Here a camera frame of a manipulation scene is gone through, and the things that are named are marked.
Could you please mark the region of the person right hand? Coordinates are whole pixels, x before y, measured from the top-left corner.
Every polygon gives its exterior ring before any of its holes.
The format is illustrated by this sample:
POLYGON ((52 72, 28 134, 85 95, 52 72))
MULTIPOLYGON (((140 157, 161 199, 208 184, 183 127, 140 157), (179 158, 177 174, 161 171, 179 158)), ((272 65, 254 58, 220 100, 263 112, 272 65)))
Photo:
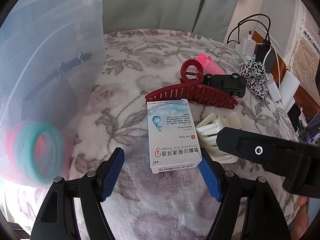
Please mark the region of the person right hand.
POLYGON ((306 232, 309 224, 308 213, 306 209, 307 197, 299 197, 298 206, 299 210, 293 220, 292 230, 291 230, 291 239, 299 240, 300 237, 306 232))

